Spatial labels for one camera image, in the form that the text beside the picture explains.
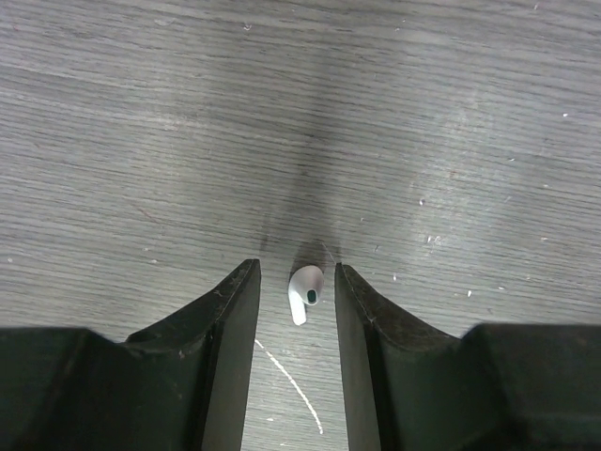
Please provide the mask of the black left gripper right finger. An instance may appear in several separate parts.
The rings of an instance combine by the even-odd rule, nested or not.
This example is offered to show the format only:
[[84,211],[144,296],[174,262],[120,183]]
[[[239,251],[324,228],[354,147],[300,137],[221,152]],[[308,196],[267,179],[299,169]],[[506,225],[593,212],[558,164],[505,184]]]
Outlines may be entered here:
[[600,329],[482,323],[454,337],[335,269],[352,450],[596,450]]

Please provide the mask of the white earbud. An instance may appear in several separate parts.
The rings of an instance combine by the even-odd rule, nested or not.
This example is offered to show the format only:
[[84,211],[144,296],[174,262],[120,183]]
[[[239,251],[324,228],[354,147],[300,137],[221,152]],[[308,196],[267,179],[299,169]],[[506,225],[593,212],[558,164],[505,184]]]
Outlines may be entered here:
[[306,308],[320,301],[324,282],[324,273],[316,265],[303,266],[292,274],[287,294],[295,325],[301,326],[306,322]]

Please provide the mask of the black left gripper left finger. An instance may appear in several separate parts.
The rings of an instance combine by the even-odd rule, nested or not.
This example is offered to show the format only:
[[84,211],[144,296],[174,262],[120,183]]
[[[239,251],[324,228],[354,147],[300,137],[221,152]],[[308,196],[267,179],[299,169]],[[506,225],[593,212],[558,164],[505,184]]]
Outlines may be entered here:
[[86,328],[1,332],[5,450],[238,450],[261,269],[116,343]]

